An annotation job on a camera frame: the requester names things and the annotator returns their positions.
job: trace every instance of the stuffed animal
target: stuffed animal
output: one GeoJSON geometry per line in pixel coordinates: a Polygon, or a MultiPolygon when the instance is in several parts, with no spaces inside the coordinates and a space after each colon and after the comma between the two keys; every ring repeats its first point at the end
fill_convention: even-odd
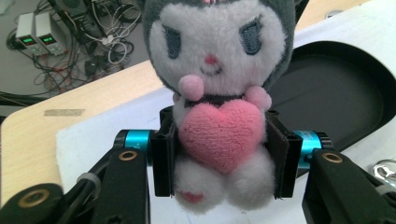
{"type": "Polygon", "coordinates": [[[265,89],[290,62],[296,1],[136,1],[151,62],[175,93],[177,200],[196,213],[224,198],[265,206],[275,189],[265,89]]]}

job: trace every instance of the pink heart plush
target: pink heart plush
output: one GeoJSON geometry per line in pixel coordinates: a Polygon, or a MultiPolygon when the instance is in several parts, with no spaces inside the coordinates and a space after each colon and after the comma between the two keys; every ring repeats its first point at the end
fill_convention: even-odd
{"type": "Polygon", "coordinates": [[[228,174],[245,161],[262,140],[263,117],[257,106],[232,100],[219,108],[194,106],[179,127],[179,139],[199,162],[228,174]]]}

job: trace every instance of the plush toy hand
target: plush toy hand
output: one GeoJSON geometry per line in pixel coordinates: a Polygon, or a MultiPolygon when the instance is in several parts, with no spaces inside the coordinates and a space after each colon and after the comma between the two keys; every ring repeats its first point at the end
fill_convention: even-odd
{"type": "Polygon", "coordinates": [[[259,86],[253,86],[245,92],[244,100],[257,106],[261,111],[267,111],[272,104],[271,96],[259,86]]]}
{"type": "Polygon", "coordinates": [[[198,101],[204,96],[204,81],[196,75],[186,75],[178,82],[182,96],[191,101],[198,101]]]}

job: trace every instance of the plush toy foot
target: plush toy foot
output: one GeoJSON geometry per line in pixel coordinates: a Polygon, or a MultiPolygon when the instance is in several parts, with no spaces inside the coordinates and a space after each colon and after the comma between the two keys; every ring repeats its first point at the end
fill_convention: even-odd
{"type": "Polygon", "coordinates": [[[274,195],[275,166],[263,146],[229,176],[229,201],[242,209],[267,205],[274,195]]]}
{"type": "Polygon", "coordinates": [[[175,165],[176,199],[186,209],[202,214],[224,198],[221,174],[189,157],[179,156],[175,165]]]}

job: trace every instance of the white fur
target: white fur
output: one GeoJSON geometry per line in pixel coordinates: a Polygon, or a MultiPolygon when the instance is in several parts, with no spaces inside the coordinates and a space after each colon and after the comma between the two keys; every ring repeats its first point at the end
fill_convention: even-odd
{"type": "Polygon", "coordinates": [[[224,199],[224,177],[186,156],[178,156],[175,167],[177,201],[197,214],[205,213],[224,199]],[[180,192],[203,194],[198,203],[189,203],[180,192]]]}
{"type": "Polygon", "coordinates": [[[240,165],[229,176],[230,203],[248,210],[267,205],[275,190],[274,169],[267,149],[258,146],[249,161],[240,165]]]}
{"type": "Polygon", "coordinates": [[[262,85],[285,50],[281,21],[258,0],[201,8],[170,4],[160,18],[151,26],[150,53],[156,69],[161,71],[159,75],[176,90],[181,77],[195,74],[203,79],[206,94],[242,94],[249,86],[262,85]],[[256,18],[262,23],[262,49],[250,56],[244,52],[239,29],[256,18]],[[181,33],[181,52],[176,59],[168,57],[163,25],[181,33]],[[219,62],[205,64],[208,54],[215,55],[219,62]],[[222,72],[215,76],[201,72],[214,72],[219,67],[222,72]]]}

